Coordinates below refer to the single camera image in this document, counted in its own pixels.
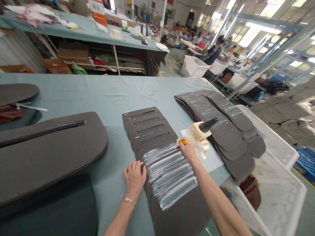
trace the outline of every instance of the right hand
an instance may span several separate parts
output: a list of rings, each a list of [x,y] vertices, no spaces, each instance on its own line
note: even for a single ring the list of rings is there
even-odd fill
[[[191,141],[187,137],[183,137],[181,141],[185,140],[187,143],[183,144],[182,142],[179,142],[179,146],[181,148],[181,152],[184,154],[184,156],[189,160],[191,163],[192,161],[198,159],[196,155],[196,145],[193,141]]]

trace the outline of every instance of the white paper sheet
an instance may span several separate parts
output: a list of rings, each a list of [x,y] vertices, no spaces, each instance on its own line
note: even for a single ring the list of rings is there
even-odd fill
[[[180,131],[183,137],[190,138],[188,131],[186,129]],[[203,154],[205,156],[205,159],[201,157],[200,150],[196,147],[196,153],[197,157],[201,160],[201,163],[203,167],[207,170],[208,173],[215,170],[216,168],[222,166],[224,162],[218,155],[218,153],[215,151],[215,149],[210,144],[209,150],[205,151]]]

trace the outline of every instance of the hand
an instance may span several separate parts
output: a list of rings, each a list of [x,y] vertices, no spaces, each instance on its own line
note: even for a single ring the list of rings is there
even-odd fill
[[[192,161],[198,159],[196,155],[196,145],[193,141],[191,141],[187,137],[183,137],[181,141],[185,140],[187,143],[184,145],[182,142],[179,142],[179,146],[181,148],[181,152],[191,163]]]
[[[124,176],[127,184],[126,197],[137,203],[138,197],[142,191],[143,185],[147,179],[147,168],[143,166],[141,173],[141,166],[143,162],[133,161],[124,169]]]

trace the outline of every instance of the forearm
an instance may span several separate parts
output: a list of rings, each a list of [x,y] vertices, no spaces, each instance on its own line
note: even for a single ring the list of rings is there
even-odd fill
[[[198,158],[191,161],[207,207],[222,236],[252,235],[245,222],[221,191],[219,186],[203,167]]]
[[[134,204],[122,200],[119,209],[104,236],[124,236],[134,208]]]

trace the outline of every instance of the white plastic crate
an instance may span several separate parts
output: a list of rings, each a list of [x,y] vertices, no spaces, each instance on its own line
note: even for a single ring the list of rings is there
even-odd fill
[[[246,80],[246,78],[244,78],[241,74],[235,73],[226,85],[229,86],[231,89],[235,90],[245,80]],[[256,86],[258,86],[257,83],[249,81],[243,88],[241,88],[239,91],[237,91],[237,93],[245,94]]]
[[[209,68],[210,66],[199,58],[185,55],[181,74],[185,77],[201,78]]]
[[[298,152],[277,135],[268,125],[243,105],[236,105],[253,123],[263,137],[268,150],[290,170],[299,158]]]
[[[212,74],[220,75],[227,68],[227,65],[216,59],[209,69]]]
[[[248,116],[251,112],[242,107],[242,105],[238,106]],[[262,236],[293,236],[305,199],[306,187],[280,162],[280,156],[281,153],[287,155],[289,152],[291,155],[295,153],[286,150],[285,146],[288,144],[258,118],[253,119],[252,115],[248,118],[259,132],[263,132],[262,136],[266,143],[266,152],[260,159],[255,158],[253,171],[260,184],[259,191],[262,198],[257,212],[231,178],[227,179],[221,187],[231,193],[233,205],[250,229]]]

